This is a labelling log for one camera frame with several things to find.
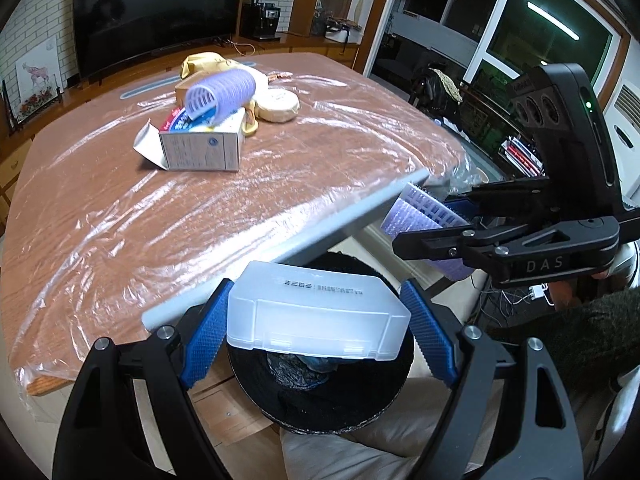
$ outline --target sliding glass door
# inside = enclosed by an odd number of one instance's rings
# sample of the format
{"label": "sliding glass door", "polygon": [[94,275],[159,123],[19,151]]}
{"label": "sliding glass door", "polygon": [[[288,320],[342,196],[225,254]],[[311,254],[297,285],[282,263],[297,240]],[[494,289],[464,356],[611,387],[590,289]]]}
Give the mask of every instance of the sliding glass door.
{"label": "sliding glass door", "polygon": [[464,79],[510,110],[510,80],[540,64],[579,63],[598,94],[620,41],[583,0],[498,0]]}

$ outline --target blue gripper pad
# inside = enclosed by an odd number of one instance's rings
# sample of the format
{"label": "blue gripper pad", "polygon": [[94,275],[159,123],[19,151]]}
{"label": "blue gripper pad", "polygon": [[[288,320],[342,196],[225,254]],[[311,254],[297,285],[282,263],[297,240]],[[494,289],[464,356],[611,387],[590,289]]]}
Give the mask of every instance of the blue gripper pad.
{"label": "blue gripper pad", "polygon": [[400,301],[411,312],[409,327],[431,373],[436,379],[443,381],[448,388],[452,387],[458,380],[454,343],[440,326],[413,283],[407,281],[402,284]]}
{"label": "blue gripper pad", "polygon": [[193,388],[197,381],[204,379],[220,350],[226,335],[226,307],[233,286],[234,282],[229,281],[220,291],[184,349],[184,367],[180,380],[187,389]]}

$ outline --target cardboard box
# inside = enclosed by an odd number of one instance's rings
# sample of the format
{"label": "cardboard box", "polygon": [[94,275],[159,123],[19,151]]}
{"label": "cardboard box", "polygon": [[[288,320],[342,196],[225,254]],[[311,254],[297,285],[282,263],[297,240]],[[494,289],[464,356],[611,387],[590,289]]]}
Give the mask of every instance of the cardboard box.
{"label": "cardboard box", "polygon": [[188,78],[183,79],[175,86],[175,102],[180,108],[184,108],[184,99],[187,97],[187,90],[210,75],[214,74],[204,70],[196,72],[195,74],[191,74]]}
{"label": "cardboard box", "polygon": [[133,149],[164,170],[238,171],[244,122],[244,108],[218,126],[207,126],[206,117],[191,121],[176,108],[160,130],[149,121]]}

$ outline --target purple hair roller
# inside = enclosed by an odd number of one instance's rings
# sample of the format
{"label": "purple hair roller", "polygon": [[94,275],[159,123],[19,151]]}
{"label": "purple hair roller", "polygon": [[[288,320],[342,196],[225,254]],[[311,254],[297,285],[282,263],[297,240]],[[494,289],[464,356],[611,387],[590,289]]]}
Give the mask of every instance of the purple hair roller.
{"label": "purple hair roller", "polygon": [[216,111],[210,124],[220,124],[238,108],[249,102],[255,94],[255,79],[241,68],[212,75],[187,91],[184,108],[191,120],[210,110]]}

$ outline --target table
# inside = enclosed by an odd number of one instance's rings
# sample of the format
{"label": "table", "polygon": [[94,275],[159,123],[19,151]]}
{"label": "table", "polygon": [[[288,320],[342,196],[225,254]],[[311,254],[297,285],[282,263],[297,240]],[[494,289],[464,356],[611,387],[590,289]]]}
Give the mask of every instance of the table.
{"label": "table", "polygon": [[8,220],[0,297],[10,365],[28,393],[73,380],[98,336],[145,338],[143,312],[176,297],[185,308],[250,260],[310,261],[381,216],[406,182],[441,180],[465,156],[451,134],[333,60],[250,60],[292,72],[276,85],[302,108],[290,123],[260,124],[239,173],[162,171],[133,150],[145,122],[175,106],[171,71],[36,136]]}

